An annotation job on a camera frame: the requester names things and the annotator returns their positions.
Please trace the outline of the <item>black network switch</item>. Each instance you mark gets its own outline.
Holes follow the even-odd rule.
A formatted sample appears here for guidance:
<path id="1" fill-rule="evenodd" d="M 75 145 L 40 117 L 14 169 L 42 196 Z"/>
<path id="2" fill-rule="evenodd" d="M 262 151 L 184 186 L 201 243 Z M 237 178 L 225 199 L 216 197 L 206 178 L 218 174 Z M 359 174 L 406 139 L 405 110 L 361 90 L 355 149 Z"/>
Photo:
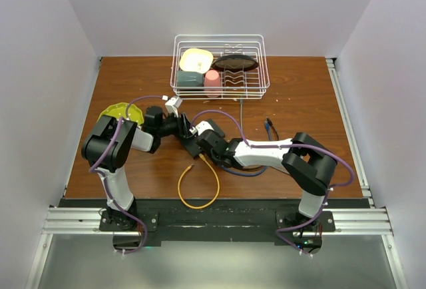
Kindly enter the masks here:
<path id="1" fill-rule="evenodd" d="M 195 137 L 180 139 L 180 143 L 192 158 L 196 158 L 202 153 L 201 148 L 196 143 Z"/>

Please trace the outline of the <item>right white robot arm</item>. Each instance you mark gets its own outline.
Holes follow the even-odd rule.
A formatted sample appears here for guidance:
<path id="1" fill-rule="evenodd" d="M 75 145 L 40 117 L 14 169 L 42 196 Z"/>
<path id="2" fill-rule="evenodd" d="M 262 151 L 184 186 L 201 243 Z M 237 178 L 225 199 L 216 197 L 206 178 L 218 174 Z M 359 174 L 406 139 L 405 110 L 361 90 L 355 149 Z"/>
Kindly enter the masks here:
<path id="1" fill-rule="evenodd" d="M 305 231 L 320 223 L 320 208 L 337 161 L 331 153 L 306 133 L 298 133 L 283 141 L 226 141 L 207 129 L 196 138 L 201 151 L 218 166 L 242 170 L 251 166 L 284 169 L 303 190 L 296 222 Z"/>

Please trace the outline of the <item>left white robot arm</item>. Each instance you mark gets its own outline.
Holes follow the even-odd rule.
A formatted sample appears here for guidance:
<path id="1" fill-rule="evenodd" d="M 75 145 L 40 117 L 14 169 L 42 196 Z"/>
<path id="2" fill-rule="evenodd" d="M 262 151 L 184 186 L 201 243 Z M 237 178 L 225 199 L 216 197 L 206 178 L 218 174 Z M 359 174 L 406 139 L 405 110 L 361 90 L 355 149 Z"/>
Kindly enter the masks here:
<path id="1" fill-rule="evenodd" d="M 185 113 L 161 107 L 148 107 L 144 121 L 137 122 L 101 115 L 83 143 L 81 154 L 90 165 L 90 172 L 98 174 L 106 193 L 106 221 L 121 230 L 132 230 L 140 223 L 136 201 L 128 185 L 124 165 L 130 150 L 155 153 L 161 139 L 174 136 L 189 139 L 190 121 Z"/>

